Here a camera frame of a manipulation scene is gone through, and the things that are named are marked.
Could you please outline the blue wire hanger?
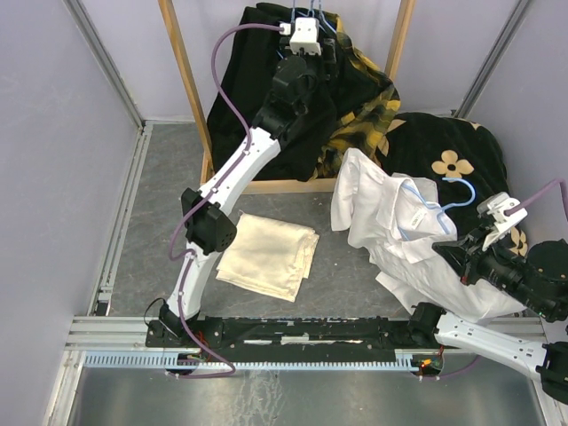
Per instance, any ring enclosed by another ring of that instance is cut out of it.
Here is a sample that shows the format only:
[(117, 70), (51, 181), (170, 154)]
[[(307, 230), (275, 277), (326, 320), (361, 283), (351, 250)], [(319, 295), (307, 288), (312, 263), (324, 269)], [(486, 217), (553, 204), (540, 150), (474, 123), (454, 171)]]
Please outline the blue wire hanger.
[(461, 178), (461, 177), (443, 177), (442, 180), (449, 182), (449, 183), (458, 182), (458, 183), (466, 186), (469, 190), (469, 198), (466, 201), (451, 202), (451, 203), (447, 203), (444, 206), (439, 206), (433, 201), (426, 201), (422, 197), (422, 195), (419, 193), (419, 191), (417, 189), (413, 189), (412, 186), (407, 185), (407, 184), (403, 184), (401, 187), (403, 189), (409, 191), (413, 195), (415, 195), (426, 209), (437, 211), (436, 219), (438, 221), (438, 224), (440, 225), (442, 230), (445, 232), (445, 234), (448, 235), (450, 233), (450, 230), (443, 220), (443, 215), (449, 209), (462, 208), (462, 207), (467, 207), (467, 206), (471, 205), (473, 203), (473, 201), (476, 199), (477, 191), (476, 191), (475, 187), (468, 180)]

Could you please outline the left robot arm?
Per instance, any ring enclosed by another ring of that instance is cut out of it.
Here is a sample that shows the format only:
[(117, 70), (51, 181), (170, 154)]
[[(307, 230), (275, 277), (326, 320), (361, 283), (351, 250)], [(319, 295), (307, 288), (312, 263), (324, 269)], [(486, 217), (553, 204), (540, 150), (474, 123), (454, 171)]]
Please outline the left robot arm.
[(171, 260), (183, 262), (182, 269), (158, 318), (148, 325), (152, 338), (163, 335), (178, 346), (194, 340), (194, 322), (211, 269), (237, 235), (229, 215), (261, 169), (285, 154), (306, 160), (314, 169), (320, 148), (335, 127), (328, 86), (336, 74), (333, 39), (288, 40), (287, 53), (278, 62), (259, 111), (246, 125), (243, 141), (212, 179), (182, 193), (183, 217), (174, 234), (185, 236), (185, 248), (169, 253)]

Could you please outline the white shirt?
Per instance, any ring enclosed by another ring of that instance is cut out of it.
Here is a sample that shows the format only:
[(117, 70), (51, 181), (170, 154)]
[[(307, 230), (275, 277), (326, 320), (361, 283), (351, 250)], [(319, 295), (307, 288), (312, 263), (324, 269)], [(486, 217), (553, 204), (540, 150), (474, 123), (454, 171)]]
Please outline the white shirt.
[(435, 242), (456, 241), (454, 222), (443, 215), (450, 230), (446, 235), (436, 219), (437, 211), (426, 209), (403, 184), (439, 205), (434, 181), (390, 176), (357, 148), (343, 155), (330, 207), (331, 228), (346, 231), (352, 247), (368, 251), (370, 263), (380, 270), (377, 281), (407, 310), (429, 302), (471, 322), (523, 311), (521, 303), (487, 281), (460, 283), (432, 249)]

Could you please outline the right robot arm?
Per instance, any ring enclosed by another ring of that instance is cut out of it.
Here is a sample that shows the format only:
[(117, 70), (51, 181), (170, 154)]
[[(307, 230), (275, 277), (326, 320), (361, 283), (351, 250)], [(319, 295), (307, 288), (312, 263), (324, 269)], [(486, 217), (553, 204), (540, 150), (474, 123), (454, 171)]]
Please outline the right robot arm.
[(476, 353), (540, 383), (567, 401), (567, 343), (535, 343), (482, 326), (482, 321), (529, 309), (549, 323), (567, 319), (567, 242), (544, 241), (518, 255), (503, 243), (483, 245), (479, 233), (436, 242), (433, 250), (457, 280), (431, 278), (444, 290), (418, 303), (406, 328), (416, 346)]

